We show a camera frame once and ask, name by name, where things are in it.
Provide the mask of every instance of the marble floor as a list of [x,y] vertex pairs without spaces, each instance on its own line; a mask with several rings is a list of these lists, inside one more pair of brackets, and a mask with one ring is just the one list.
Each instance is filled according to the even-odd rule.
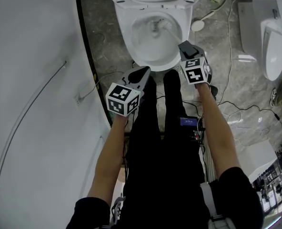
[[[275,82],[270,82],[261,73],[255,60],[245,60],[246,55],[242,49],[237,2],[251,0],[237,0],[233,4],[230,16],[230,42],[232,58],[230,57],[230,44],[228,40],[228,16],[231,3],[228,0],[223,9],[205,20],[205,27],[200,32],[190,33],[190,41],[206,51],[208,62],[213,70],[212,84],[219,89],[217,103],[222,100],[222,94],[228,83],[228,75],[232,59],[232,70],[229,86],[224,93],[224,101],[230,101],[239,108],[248,108],[255,104],[262,108],[270,108],[269,99],[274,87],[282,83],[282,76]],[[200,0],[193,6],[193,19],[200,19],[216,8],[216,3],[210,0]],[[112,0],[82,0],[83,15],[91,52],[98,77],[113,72],[126,71],[132,67],[130,57],[119,28],[114,3]],[[182,99],[198,106],[202,114],[198,92],[193,86],[187,84],[184,74],[179,66],[175,67],[181,78]],[[164,94],[164,72],[154,73],[157,83],[157,97]],[[117,82],[121,74],[113,74],[101,81],[103,93],[106,94],[112,82]],[[196,109],[184,103],[189,116],[197,116]],[[261,111],[253,107],[247,111],[238,112],[232,104],[220,105],[220,110],[228,120],[233,132],[237,151],[260,141],[269,139],[275,150],[282,144],[282,126],[270,111]],[[282,109],[273,108],[280,117]],[[165,100],[160,98],[157,104],[159,127],[164,131]],[[129,118],[126,131],[131,130],[132,116]]]

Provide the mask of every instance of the black and white marker cube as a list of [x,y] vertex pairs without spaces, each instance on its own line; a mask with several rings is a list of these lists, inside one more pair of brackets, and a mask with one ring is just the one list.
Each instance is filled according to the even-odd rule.
[[107,108],[118,115],[128,116],[139,106],[140,97],[140,91],[112,83],[106,94]]
[[189,85],[208,82],[210,68],[205,57],[183,61],[181,67]]

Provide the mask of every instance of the white toilet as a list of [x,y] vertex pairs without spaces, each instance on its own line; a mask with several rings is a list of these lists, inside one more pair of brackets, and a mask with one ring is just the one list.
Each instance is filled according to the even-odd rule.
[[198,0],[113,0],[125,45],[139,66],[164,71],[180,61],[178,43],[159,20],[171,24],[182,41],[188,40],[192,6]]
[[254,57],[265,77],[282,72],[282,0],[253,0],[238,4],[242,47]]

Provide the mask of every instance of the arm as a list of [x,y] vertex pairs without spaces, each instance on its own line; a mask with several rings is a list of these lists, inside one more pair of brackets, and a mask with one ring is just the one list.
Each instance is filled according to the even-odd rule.
[[206,83],[197,85],[203,107],[208,144],[218,179],[231,167],[240,167],[231,129]]
[[122,164],[126,117],[117,115],[95,167],[88,197],[100,198],[111,206],[114,186]]

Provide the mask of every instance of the black trim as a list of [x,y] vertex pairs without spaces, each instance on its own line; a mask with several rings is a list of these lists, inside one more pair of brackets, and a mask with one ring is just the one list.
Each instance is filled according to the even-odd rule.
[[[89,46],[89,41],[88,41],[88,36],[87,36],[87,31],[86,31],[86,26],[85,26],[85,20],[84,20],[84,16],[83,16],[81,0],[76,0],[76,7],[77,7],[77,11],[78,11],[79,21],[80,21],[80,26],[81,26],[81,33],[82,33],[82,37],[83,37],[83,41],[84,41],[84,45],[85,45],[85,50],[86,50],[88,62],[89,62],[90,69],[91,69],[92,74],[93,74],[93,79],[94,79],[95,83],[97,83],[99,81],[99,78],[98,78],[97,71],[96,71],[95,66],[94,66],[91,48]],[[102,88],[100,86],[100,83],[98,84],[98,93],[99,93],[100,100],[102,102],[104,112],[105,112],[106,117],[108,119],[108,122],[109,122],[110,125],[112,125],[112,119],[111,119],[111,116],[110,116],[109,111],[107,109],[105,97],[104,97]]]

